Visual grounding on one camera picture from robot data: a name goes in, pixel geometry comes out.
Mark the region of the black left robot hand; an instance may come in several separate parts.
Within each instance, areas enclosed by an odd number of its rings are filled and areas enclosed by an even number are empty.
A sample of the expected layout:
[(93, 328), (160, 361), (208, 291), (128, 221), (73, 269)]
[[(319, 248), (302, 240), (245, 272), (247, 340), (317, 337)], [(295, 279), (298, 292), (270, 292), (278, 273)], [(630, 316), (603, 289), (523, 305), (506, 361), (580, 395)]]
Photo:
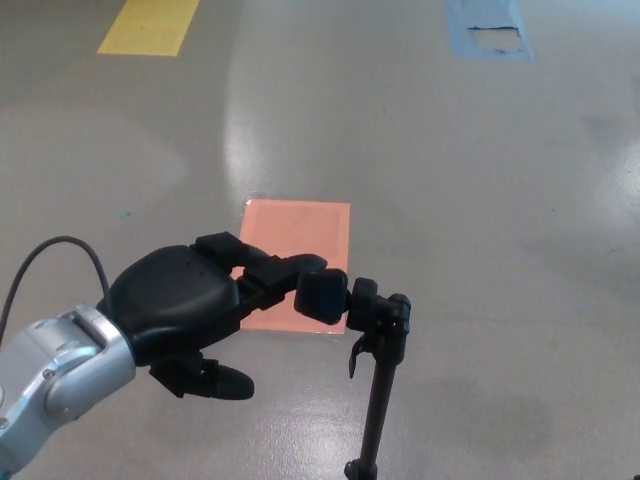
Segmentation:
[(281, 258), (222, 232), (146, 255), (97, 308), (124, 335), (136, 365), (175, 396), (248, 400), (253, 380), (203, 349), (238, 332), (253, 311), (281, 303), (301, 274), (326, 266), (315, 254)]

